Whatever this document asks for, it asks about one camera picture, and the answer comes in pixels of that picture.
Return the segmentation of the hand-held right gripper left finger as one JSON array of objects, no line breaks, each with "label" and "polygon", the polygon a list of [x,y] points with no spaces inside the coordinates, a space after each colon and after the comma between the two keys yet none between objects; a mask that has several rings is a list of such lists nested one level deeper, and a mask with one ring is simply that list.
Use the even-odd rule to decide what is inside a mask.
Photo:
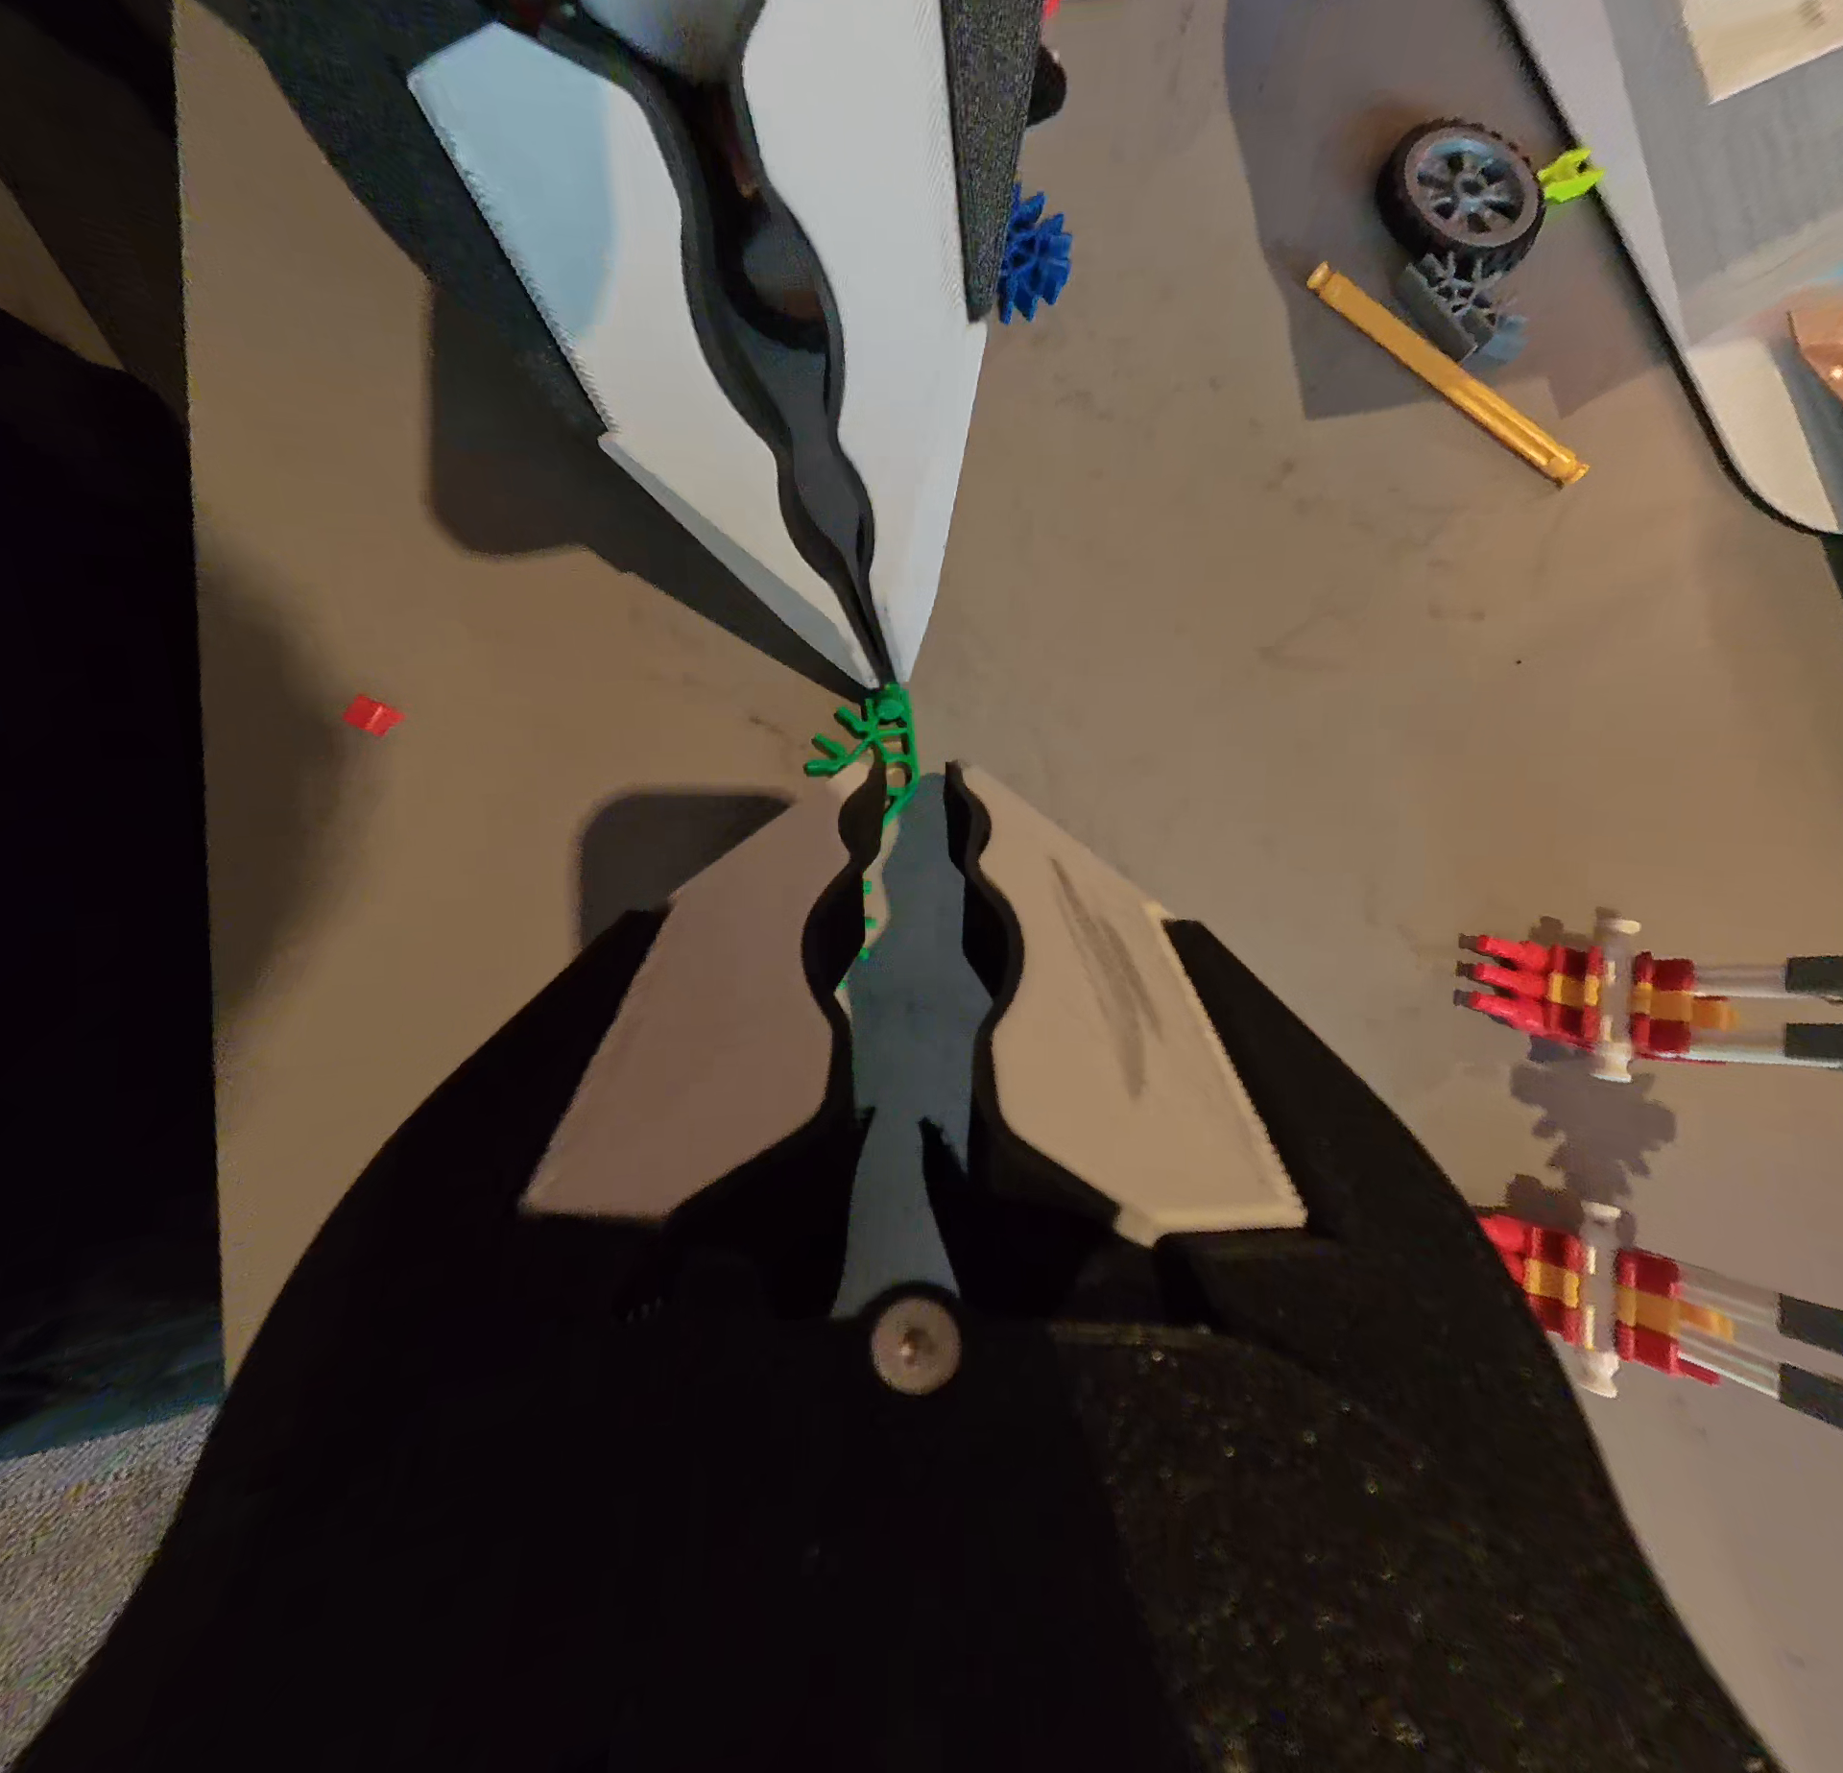
[{"label": "hand-held right gripper left finger", "polygon": [[673,887],[522,1215],[667,1224],[744,1167],[856,1128],[841,983],[881,824],[884,768],[853,762]]}]

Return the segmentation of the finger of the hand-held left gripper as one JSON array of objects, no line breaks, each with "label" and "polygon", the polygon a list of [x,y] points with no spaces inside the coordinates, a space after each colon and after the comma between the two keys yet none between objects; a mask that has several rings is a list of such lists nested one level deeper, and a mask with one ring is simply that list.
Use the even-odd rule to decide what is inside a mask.
[{"label": "finger of the hand-held left gripper", "polygon": [[600,422],[600,452],[816,654],[881,669],[792,440],[718,316],[712,219],[685,129],[627,66],[501,25],[406,89]]},{"label": "finger of the hand-held left gripper", "polygon": [[983,356],[964,289],[943,0],[762,0],[742,93],[768,188],[836,312],[836,443],[871,503],[871,606],[908,682]]}]

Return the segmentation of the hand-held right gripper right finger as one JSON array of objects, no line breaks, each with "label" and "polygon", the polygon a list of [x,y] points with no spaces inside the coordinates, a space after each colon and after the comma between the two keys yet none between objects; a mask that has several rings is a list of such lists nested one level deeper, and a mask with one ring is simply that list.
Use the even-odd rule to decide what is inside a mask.
[{"label": "hand-held right gripper right finger", "polygon": [[994,1188],[1133,1246],[1303,1232],[1175,917],[994,774],[953,762],[943,793],[991,993],[971,1099]]}]

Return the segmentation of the blue toy connector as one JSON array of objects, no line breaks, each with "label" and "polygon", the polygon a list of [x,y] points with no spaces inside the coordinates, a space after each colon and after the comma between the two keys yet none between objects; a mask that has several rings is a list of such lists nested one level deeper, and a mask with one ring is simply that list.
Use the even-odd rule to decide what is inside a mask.
[{"label": "blue toy connector", "polygon": [[1064,216],[1046,213],[1043,195],[1026,195],[1019,182],[1011,188],[1004,216],[1004,241],[997,271],[997,316],[1031,319],[1041,307],[1058,301],[1071,277],[1071,231]]}]

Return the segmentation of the red yellow toy assembly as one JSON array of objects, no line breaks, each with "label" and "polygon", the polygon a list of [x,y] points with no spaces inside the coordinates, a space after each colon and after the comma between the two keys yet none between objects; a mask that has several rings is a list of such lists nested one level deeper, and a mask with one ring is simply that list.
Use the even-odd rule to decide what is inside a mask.
[{"label": "red yellow toy assembly", "polygon": [[1791,1355],[1840,1357],[1837,1306],[1622,1246],[1610,1204],[1586,1204],[1575,1232],[1513,1215],[1480,1215],[1480,1232],[1537,1327],[1574,1357],[1581,1392],[1614,1400],[1625,1369],[1647,1369],[1758,1392],[1840,1428],[1840,1373]]},{"label": "red yellow toy assembly", "polygon": [[1840,1071],[1840,957],[1703,962],[1646,947],[1640,922],[1599,908],[1587,939],[1463,935],[1457,1001],[1599,1083],[1646,1064]]}]

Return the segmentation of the toy wheel with black tire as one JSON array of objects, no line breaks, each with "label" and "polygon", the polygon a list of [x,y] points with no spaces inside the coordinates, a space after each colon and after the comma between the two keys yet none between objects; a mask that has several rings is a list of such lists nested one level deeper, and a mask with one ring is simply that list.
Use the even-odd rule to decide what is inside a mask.
[{"label": "toy wheel with black tire", "polygon": [[1550,204],[1517,144],[1477,122],[1433,119],[1390,146],[1373,205],[1406,261],[1496,277],[1532,253]]}]

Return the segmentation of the grey toy connector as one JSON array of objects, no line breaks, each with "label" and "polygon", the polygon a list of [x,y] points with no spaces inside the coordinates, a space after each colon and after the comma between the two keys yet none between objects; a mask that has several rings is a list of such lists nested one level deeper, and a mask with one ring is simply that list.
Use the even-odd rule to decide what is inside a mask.
[{"label": "grey toy connector", "polygon": [[1426,253],[1399,270],[1393,297],[1408,322],[1448,358],[1474,371],[1522,356],[1528,322],[1484,262]]}]

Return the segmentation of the long yellow toy rod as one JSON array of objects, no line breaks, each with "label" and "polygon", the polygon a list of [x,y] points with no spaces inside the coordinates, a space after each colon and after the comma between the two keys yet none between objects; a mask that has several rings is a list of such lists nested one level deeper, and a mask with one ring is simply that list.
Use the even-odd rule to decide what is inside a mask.
[{"label": "long yellow toy rod", "polygon": [[1541,473],[1550,484],[1569,488],[1586,478],[1587,467],[1574,448],[1550,436],[1496,388],[1471,377],[1459,361],[1448,358],[1430,337],[1382,307],[1342,271],[1327,262],[1315,262],[1303,277],[1303,289],[1314,294],[1327,312],[1341,315],[1350,328],[1369,337],[1369,343],[1414,374],[1414,379],[1433,388],[1450,409],[1463,413],[1502,448]]}]

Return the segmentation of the person's black clothing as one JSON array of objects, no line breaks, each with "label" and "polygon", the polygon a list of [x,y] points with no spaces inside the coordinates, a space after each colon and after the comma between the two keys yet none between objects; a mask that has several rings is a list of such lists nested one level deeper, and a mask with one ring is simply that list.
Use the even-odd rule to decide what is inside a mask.
[{"label": "person's black clothing", "polygon": [[2,315],[2,1460],[222,1392],[192,463]]}]

